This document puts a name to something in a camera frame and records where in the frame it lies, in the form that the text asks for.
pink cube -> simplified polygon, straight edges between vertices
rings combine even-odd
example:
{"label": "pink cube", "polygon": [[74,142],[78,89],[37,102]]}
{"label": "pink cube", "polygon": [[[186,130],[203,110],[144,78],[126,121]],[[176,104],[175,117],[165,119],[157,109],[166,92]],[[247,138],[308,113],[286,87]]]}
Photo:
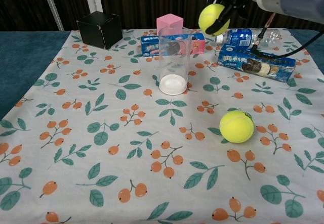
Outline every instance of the pink cube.
{"label": "pink cube", "polygon": [[182,34],[183,18],[180,18],[171,13],[166,14],[156,19],[157,33],[165,27],[179,27],[179,31],[175,31],[175,34]]}

clear plastic cup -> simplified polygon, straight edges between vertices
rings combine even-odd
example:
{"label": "clear plastic cup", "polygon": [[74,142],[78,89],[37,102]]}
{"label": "clear plastic cup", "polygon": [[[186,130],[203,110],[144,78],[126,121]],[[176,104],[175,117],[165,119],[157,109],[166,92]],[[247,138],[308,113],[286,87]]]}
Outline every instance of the clear plastic cup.
{"label": "clear plastic cup", "polygon": [[187,89],[192,31],[184,27],[165,27],[158,33],[159,88],[168,95]]}

black cable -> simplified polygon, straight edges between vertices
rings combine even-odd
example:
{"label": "black cable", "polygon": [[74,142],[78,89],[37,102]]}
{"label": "black cable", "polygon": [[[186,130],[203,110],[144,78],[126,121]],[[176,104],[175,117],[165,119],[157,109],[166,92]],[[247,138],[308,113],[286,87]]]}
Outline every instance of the black cable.
{"label": "black cable", "polygon": [[[265,30],[266,29],[263,29],[262,32],[259,34],[259,38],[263,38],[263,35],[265,33]],[[302,45],[301,47],[299,47],[298,49],[290,52],[290,53],[287,53],[287,54],[284,54],[284,55],[280,55],[280,56],[268,56],[268,55],[265,55],[263,54],[261,51],[258,51],[257,50],[257,45],[253,45],[252,48],[251,48],[251,52],[257,56],[261,56],[263,58],[267,58],[267,59],[280,59],[280,58],[284,58],[284,57],[288,57],[288,56],[291,56],[297,52],[300,52],[302,49],[306,48],[307,46],[309,46],[311,43],[313,43],[315,40],[317,40],[319,37],[321,37],[322,35],[324,34],[324,30],[322,30],[321,32],[319,32],[317,35],[315,35],[310,41],[308,41],[306,44]]]}

tablecloth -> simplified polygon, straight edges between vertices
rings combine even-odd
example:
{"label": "tablecloth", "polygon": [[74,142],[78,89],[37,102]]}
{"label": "tablecloth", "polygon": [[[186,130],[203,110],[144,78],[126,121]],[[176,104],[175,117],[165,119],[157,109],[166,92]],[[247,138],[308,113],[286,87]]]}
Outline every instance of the tablecloth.
{"label": "tablecloth", "polygon": [[[274,53],[300,46],[280,31]],[[217,66],[207,37],[187,90],[168,96],[158,57],[140,55],[154,33],[102,50],[71,32],[0,121],[1,222],[320,223],[324,76],[308,52],[282,83]],[[243,144],[219,131],[236,109],[256,126]]]}

oreo package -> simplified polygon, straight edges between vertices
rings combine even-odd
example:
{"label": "oreo package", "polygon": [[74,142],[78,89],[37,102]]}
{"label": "oreo package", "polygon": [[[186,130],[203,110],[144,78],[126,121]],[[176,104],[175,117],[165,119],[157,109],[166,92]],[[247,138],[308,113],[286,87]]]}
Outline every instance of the oreo package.
{"label": "oreo package", "polygon": [[295,70],[292,58],[267,59],[251,53],[250,49],[224,44],[219,52],[219,65],[238,71],[286,82]]}

